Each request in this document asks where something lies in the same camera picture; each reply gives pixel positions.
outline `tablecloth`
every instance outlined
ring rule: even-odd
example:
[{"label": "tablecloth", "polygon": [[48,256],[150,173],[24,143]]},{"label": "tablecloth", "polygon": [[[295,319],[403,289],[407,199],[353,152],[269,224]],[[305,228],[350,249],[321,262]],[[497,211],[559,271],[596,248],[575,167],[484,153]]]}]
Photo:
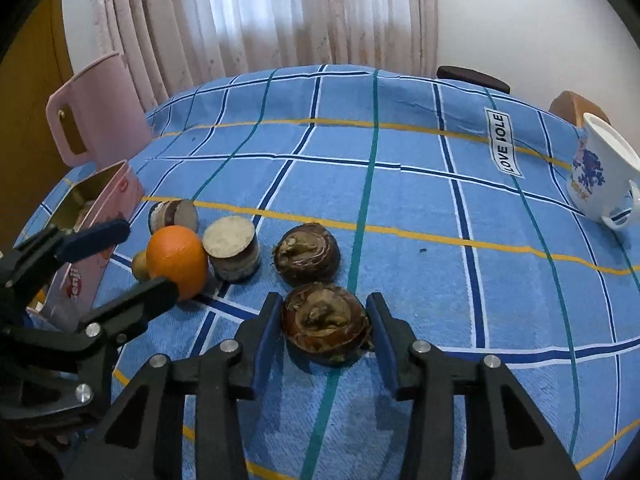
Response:
[{"label": "tablecloth", "polygon": [[[510,115],[521,177],[490,155],[486,108]],[[319,219],[342,252],[336,283],[383,293],[418,338],[452,355],[498,355],[542,410],[585,479],[602,479],[640,424],[640,230],[588,221],[565,189],[571,124],[497,91],[359,66],[311,66],[219,79],[149,115],[156,138],[131,164],[146,198],[116,248],[95,305],[135,282],[148,210],[196,201],[199,234],[227,214],[255,224],[262,265],[249,282],[205,292],[125,345],[114,396],[153,354],[202,354],[233,337],[269,291],[288,229]],[[37,232],[89,175],[75,168],[38,208]],[[373,354],[344,369],[298,368],[278,346],[263,399],[241,402],[252,478],[394,479],[410,402],[392,400]],[[454,478],[465,453],[456,400]],[[194,399],[184,417],[194,478]]]}]

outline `orange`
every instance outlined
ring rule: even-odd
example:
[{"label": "orange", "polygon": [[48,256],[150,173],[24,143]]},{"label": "orange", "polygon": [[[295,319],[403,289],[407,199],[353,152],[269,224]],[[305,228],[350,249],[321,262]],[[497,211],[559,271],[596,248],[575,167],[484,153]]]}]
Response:
[{"label": "orange", "polygon": [[146,246],[146,268],[152,278],[165,276],[178,285],[180,301],[198,294],[207,281],[209,261],[198,235],[187,227],[158,229]]}]

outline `silver screw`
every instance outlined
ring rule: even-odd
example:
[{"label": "silver screw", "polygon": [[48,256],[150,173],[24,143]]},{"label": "silver screw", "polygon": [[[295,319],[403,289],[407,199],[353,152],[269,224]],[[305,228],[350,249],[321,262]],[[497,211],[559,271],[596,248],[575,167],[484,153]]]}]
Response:
[{"label": "silver screw", "polygon": [[89,323],[89,325],[87,325],[86,329],[84,330],[84,333],[87,335],[87,337],[96,337],[100,333],[100,330],[100,324]]},{"label": "silver screw", "polygon": [[88,384],[82,383],[76,386],[76,399],[83,404],[88,403],[94,396],[94,391]]},{"label": "silver screw", "polygon": [[418,339],[414,341],[414,343],[411,345],[411,348],[418,352],[418,354],[426,354],[431,350],[431,345],[426,341],[423,341],[422,339]]},{"label": "silver screw", "polygon": [[166,355],[156,354],[149,359],[149,364],[152,368],[162,368],[166,364]]},{"label": "silver screw", "polygon": [[489,368],[497,368],[498,366],[500,366],[500,364],[502,364],[500,358],[497,355],[487,355],[484,357],[484,359],[482,359],[482,361]]},{"label": "silver screw", "polygon": [[240,345],[238,344],[238,341],[236,341],[235,339],[225,339],[222,343],[220,343],[220,349],[226,353],[235,352],[236,350],[238,350],[239,346]]}]

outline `blue tablecloth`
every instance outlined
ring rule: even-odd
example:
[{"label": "blue tablecloth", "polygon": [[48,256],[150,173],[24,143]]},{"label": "blue tablecloth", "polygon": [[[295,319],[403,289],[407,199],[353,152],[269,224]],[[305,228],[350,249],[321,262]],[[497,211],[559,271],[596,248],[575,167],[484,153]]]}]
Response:
[{"label": "blue tablecloth", "polygon": [[[486,107],[510,115],[524,178],[492,161]],[[149,198],[114,252],[96,305],[134,284],[130,261],[146,246],[148,210],[162,197],[197,200],[200,234],[221,216],[247,215],[262,266],[249,283],[150,323],[122,351],[115,395],[149,356],[203,353],[232,337],[269,291],[285,295],[271,247],[299,222],[319,219],[342,251],[339,285],[362,301],[382,292],[418,337],[453,355],[499,355],[583,478],[604,478],[622,456],[640,423],[632,267],[640,230],[615,236],[568,201],[582,134],[571,124],[469,84],[324,65],[213,81],[149,120],[157,138],[131,161]],[[69,184],[91,171],[72,170],[23,235],[43,227]],[[410,403],[386,394],[373,354],[340,372],[301,370],[281,345],[264,399],[239,411],[253,478],[398,476]],[[455,478],[463,419],[456,402]],[[192,398],[184,423],[191,479]]]}]

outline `mug handle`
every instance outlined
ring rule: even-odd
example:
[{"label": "mug handle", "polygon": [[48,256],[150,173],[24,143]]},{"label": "mug handle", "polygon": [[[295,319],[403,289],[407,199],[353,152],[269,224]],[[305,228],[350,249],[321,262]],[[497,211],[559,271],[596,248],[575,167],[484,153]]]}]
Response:
[{"label": "mug handle", "polygon": [[640,213],[640,191],[638,191],[638,185],[633,181],[629,181],[629,187],[631,188],[631,199],[633,201],[631,205],[631,212],[626,216],[626,220],[622,224],[616,224],[614,221],[606,215],[602,216],[602,221],[609,229],[617,231],[625,227],[629,222],[635,220]]},{"label": "mug handle", "polygon": [[65,129],[62,127],[62,123],[60,122],[60,110],[62,110],[64,105],[69,104],[67,99],[69,89],[70,85],[67,82],[53,93],[51,97],[49,97],[46,115],[51,134],[53,135],[53,140],[58,147],[58,152],[60,153],[62,161],[69,167],[75,168],[89,162],[91,158],[89,156],[89,152],[79,153],[76,155],[71,150],[71,146],[69,145],[68,140],[66,140]]}]

